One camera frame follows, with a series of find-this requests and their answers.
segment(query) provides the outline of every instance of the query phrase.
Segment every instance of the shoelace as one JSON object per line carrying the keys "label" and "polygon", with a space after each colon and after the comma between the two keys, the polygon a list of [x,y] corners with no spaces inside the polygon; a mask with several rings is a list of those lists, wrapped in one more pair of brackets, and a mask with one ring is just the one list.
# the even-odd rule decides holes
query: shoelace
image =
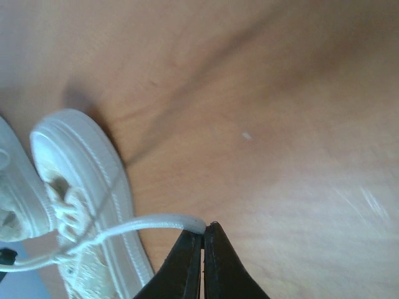
{"label": "shoelace", "polygon": [[[71,194],[73,192],[74,189],[70,188],[65,196],[67,197],[68,194]],[[79,222],[74,217],[78,212],[77,208],[65,203],[61,198],[58,198],[53,202],[53,208],[55,210],[56,217],[60,220],[60,226],[58,228],[59,234],[70,240],[71,245],[63,245],[55,252],[41,255],[33,259],[16,261],[13,266],[0,265],[1,272],[30,271],[49,265],[63,263],[65,261],[73,259],[75,254],[79,253],[81,250],[88,246],[101,244],[105,239],[109,237],[124,234],[133,230],[170,228],[185,229],[196,234],[203,234],[206,228],[206,223],[202,219],[194,216],[181,214],[152,214],[135,217],[134,219],[131,219],[127,222],[98,232],[93,237],[87,237],[87,233],[92,228],[96,217],[92,217],[82,235],[74,235],[70,232],[70,229],[79,228]]]}

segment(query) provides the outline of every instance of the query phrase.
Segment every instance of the white rubber sole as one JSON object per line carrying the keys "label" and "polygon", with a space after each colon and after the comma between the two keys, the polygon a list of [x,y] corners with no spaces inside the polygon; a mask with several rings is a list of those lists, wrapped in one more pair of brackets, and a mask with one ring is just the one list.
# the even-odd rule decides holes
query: white rubber sole
{"label": "white rubber sole", "polygon": [[[48,179],[41,172],[41,163],[51,157],[66,181],[88,194],[91,201],[87,206],[93,216],[113,185],[110,199],[95,222],[98,231],[134,217],[122,162],[104,132],[87,115],[67,109],[44,118],[31,133],[31,148],[41,178]],[[101,246],[117,292],[122,299],[133,298],[153,276],[137,232],[113,237]]]}
{"label": "white rubber sole", "polygon": [[[33,238],[44,235],[55,228],[54,212],[47,198],[45,187],[27,157],[21,143],[11,127],[0,117],[0,174],[12,194],[14,204],[29,223]],[[12,241],[24,240],[25,237]]]}

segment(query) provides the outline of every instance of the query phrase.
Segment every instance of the brown wooden surface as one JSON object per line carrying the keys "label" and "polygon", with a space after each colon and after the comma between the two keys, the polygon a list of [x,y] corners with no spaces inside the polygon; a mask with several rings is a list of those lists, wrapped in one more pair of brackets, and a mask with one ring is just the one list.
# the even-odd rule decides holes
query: brown wooden surface
{"label": "brown wooden surface", "polygon": [[[398,3],[3,1],[1,113],[27,149],[94,117],[137,214],[219,221],[271,298],[397,299]],[[178,234],[142,232],[155,270]]]}

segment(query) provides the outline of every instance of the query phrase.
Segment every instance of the shoe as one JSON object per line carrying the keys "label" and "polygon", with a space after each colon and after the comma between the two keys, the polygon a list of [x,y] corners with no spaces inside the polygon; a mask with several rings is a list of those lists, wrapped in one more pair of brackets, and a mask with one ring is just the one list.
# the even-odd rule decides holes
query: shoe
{"label": "shoe", "polygon": [[61,247],[33,262],[35,267],[59,264],[70,299],[131,299],[150,281],[152,267],[138,233],[131,230],[205,229],[198,219],[190,227],[182,221],[185,216],[134,219],[130,185],[117,152],[100,127],[77,110],[43,119],[31,133],[31,148],[54,206]]}
{"label": "shoe", "polygon": [[35,238],[54,229],[45,187],[13,130],[0,117],[0,241]]}

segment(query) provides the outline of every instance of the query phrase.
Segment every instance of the white cord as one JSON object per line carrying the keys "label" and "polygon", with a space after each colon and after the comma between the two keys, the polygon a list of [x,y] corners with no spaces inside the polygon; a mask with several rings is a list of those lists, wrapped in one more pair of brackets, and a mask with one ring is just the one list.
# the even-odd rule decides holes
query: white cord
{"label": "white cord", "polygon": [[124,234],[133,230],[150,228],[185,229],[195,234],[205,232],[206,223],[200,218],[181,214],[154,214],[136,217],[128,222],[99,232],[90,239],[76,243],[72,247],[61,247],[50,254],[33,259],[18,261],[13,266],[0,265],[0,272],[23,272],[40,269],[49,265],[65,262],[74,257],[74,254],[91,245],[98,245],[105,239]]}

